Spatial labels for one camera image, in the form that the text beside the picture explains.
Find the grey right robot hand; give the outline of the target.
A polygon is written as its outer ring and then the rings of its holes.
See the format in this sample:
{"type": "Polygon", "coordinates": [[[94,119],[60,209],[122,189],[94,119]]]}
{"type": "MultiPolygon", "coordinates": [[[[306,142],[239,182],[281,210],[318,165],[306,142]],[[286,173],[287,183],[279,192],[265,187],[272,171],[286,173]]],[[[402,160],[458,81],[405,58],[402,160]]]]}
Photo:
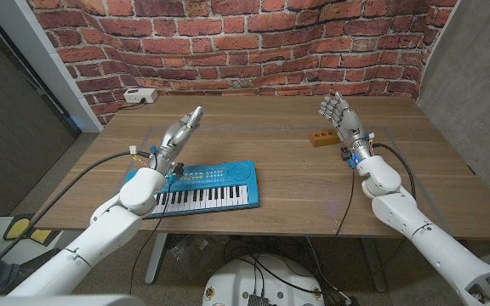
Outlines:
{"type": "Polygon", "coordinates": [[[340,141],[345,145],[350,146],[364,137],[365,132],[359,117],[339,92],[334,96],[324,97],[319,114],[332,123],[340,141]]]}

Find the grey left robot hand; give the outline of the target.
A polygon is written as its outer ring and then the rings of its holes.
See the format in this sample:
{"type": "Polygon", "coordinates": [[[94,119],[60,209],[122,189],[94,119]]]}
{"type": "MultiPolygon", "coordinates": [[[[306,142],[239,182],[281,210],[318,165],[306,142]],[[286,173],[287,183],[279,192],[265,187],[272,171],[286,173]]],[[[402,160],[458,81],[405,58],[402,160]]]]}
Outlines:
{"type": "Polygon", "coordinates": [[[167,153],[172,158],[177,157],[192,133],[200,126],[202,115],[202,107],[198,106],[193,112],[170,125],[162,137],[158,151],[167,153]]]}

